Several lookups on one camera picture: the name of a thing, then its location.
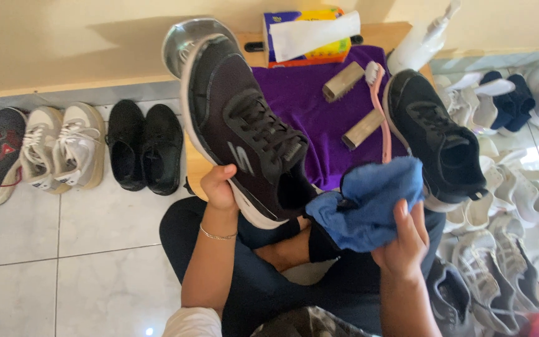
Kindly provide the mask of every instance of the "black pants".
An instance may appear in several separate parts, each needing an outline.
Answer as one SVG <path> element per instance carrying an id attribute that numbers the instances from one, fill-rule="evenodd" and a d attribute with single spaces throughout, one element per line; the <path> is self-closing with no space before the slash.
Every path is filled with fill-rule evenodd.
<path id="1" fill-rule="evenodd" d="M 206 202 L 198 197 L 180 200 L 169 208 L 159 226 L 163 249 L 180 283 L 195 249 L 205 207 Z M 422 263 L 424 277 L 434 260 L 445 214 L 425 210 L 425 218 L 430 251 Z M 293 237 L 298 232 L 296 221 L 273 230 L 262 230 L 239 216 L 234 274 L 222 318 L 223 335 L 249 336 L 257 326 L 283 312 L 312 305 L 330 311 L 365 332 L 381 334 L 380 268 L 370 253 L 343 251 L 317 284 L 301 286 L 288 281 L 252 251 Z M 317 241 L 310 240 L 310 251 L 323 249 L 313 245 L 317 245 Z"/>

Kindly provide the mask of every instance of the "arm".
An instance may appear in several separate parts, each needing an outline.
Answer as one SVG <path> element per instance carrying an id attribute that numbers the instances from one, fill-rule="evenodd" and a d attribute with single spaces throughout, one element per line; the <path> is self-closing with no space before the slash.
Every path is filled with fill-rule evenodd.
<path id="1" fill-rule="evenodd" d="M 215 166 L 201 180 L 201 187 L 209 198 L 201 227 L 211 235 L 226 237 L 236 233 L 238 206 L 226 181 L 235 173 L 235 165 Z M 221 318 L 232 283 L 235 244 L 236 237 L 212 239 L 199 231 L 182 282 L 184 308 L 211 308 Z"/>
<path id="2" fill-rule="evenodd" d="M 384 336 L 441 336 L 430 307 L 421 262 L 430 239 L 423 202 L 408 213 L 405 200 L 394 209 L 397 238 L 371 252 L 381 269 L 380 321 Z"/>

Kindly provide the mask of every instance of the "wooden board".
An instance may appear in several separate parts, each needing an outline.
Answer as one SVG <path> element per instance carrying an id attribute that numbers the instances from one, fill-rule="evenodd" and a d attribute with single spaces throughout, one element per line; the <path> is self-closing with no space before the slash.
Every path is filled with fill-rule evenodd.
<path id="1" fill-rule="evenodd" d="M 375 23 L 361 25 L 361 35 L 363 36 L 363 44 L 384 48 L 385 52 L 389 53 L 402 41 L 410 29 L 411 24 L 408 22 Z M 236 37 L 240 42 L 241 50 L 244 50 L 244 44 L 247 42 L 263 41 L 261 33 L 243 33 L 237 34 Z M 266 66 L 265 53 L 245 52 L 244 58 L 250 66 Z M 427 77 L 432 84 L 434 83 L 429 65 L 425 65 L 420 72 Z M 201 178 L 211 170 L 212 165 L 195 149 L 186 133 L 184 136 L 184 143 L 186 148 L 186 170 L 189 184 L 196 195 L 203 200 L 207 200 L 207 196 L 201 189 L 199 182 L 201 181 Z"/>

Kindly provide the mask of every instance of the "white sleeve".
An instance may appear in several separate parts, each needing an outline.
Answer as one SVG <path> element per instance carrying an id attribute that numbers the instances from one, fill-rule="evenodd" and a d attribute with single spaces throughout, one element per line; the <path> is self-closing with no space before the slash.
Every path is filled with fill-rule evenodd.
<path id="1" fill-rule="evenodd" d="M 180 308 L 165 324 L 162 337 L 221 337 L 217 312 L 208 308 Z"/>

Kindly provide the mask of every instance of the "purple cloth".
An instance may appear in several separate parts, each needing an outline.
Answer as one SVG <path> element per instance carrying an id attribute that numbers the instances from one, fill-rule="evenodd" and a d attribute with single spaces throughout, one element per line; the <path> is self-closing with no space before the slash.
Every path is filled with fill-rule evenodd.
<path id="1" fill-rule="evenodd" d="M 386 68 L 384 50 L 374 46 L 352 47 L 346 60 L 337 64 L 253 68 L 265 99 L 274 113 L 309 138 L 305 172 L 309 182 L 329 190 L 340 186 L 340 178 L 350 167 L 381 163 L 382 134 L 378 128 L 359 147 L 349 151 L 341 138 L 373 108 L 365 78 L 334 103 L 326 102 L 322 87 L 351 62 L 363 68 L 376 61 Z M 385 74 L 379 97 L 388 82 Z M 407 155 L 402 143 L 392 136 L 392 157 Z"/>

